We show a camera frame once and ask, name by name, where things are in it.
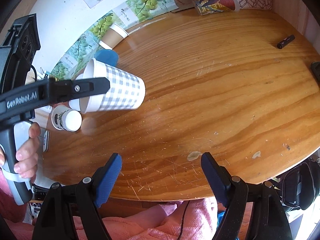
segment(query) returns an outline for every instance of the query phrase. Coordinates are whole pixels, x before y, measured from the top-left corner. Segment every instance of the black bag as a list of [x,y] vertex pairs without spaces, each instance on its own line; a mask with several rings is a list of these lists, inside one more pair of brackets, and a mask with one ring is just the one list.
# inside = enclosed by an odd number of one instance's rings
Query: black bag
[[320,164],[312,157],[277,177],[279,182],[270,182],[278,188],[284,210],[306,210],[319,196]]

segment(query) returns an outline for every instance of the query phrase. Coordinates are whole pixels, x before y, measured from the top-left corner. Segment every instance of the checkered paper cup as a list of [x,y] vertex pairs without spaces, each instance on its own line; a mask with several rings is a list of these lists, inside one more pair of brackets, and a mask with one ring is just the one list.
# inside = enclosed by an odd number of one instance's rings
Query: checkered paper cup
[[110,110],[137,109],[143,102],[146,87],[141,78],[126,71],[91,59],[83,78],[106,77],[110,89],[106,94],[80,98],[82,113]]

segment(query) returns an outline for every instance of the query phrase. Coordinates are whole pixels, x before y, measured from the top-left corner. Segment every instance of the white strap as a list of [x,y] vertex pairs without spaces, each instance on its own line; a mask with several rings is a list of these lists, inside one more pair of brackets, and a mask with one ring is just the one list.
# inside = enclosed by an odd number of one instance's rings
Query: white strap
[[4,177],[6,179],[12,180],[12,181],[15,181],[15,182],[25,182],[26,185],[27,185],[27,188],[31,189],[31,186],[29,186],[30,185],[30,179],[21,178],[19,174],[8,172],[5,169],[2,169],[2,173],[3,173],[3,175],[4,175]]

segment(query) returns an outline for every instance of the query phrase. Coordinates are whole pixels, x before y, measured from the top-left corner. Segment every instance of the table surface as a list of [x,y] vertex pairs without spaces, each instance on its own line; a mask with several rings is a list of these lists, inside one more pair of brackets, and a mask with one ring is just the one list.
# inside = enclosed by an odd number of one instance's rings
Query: table surface
[[[168,13],[122,41],[118,68],[141,77],[134,111],[83,115],[77,132],[52,131],[44,174],[78,183],[113,152],[123,166],[112,197],[170,201],[212,196],[200,167],[210,152],[231,175],[260,183],[319,146],[320,56],[271,11]],[[282,50],[276,44],[296,39]]]

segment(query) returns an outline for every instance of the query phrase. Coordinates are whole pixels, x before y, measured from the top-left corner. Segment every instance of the metal bolt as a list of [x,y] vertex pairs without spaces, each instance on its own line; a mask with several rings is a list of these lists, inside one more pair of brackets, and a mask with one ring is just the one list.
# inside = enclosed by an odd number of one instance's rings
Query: metal bolt
[[238,176],[232,176],[232,181],[234,181],[234,182],[240,182],[240,178],[238,177]]
[[75,91],[79,92],[80,91],[80,86],[79,85],[75,85]]
[[85,177],[83,180],[82,180],[82,182],[84,183],[84,184],[87,184],[87,183],[89,183],[91,181],[91,178],[90,177]]
[[53,183],[53,184],[51,185],[51,187],[52,187],[53,189],[57,189],[57,188],[59,187],[59,183],[58,183],[58,182],[55,182],[55,183]]
[[265,182],[264,182],[264,185],[265,185],[266,187],[272,187],[272,183],[271,183],[270,181],[265,181]]

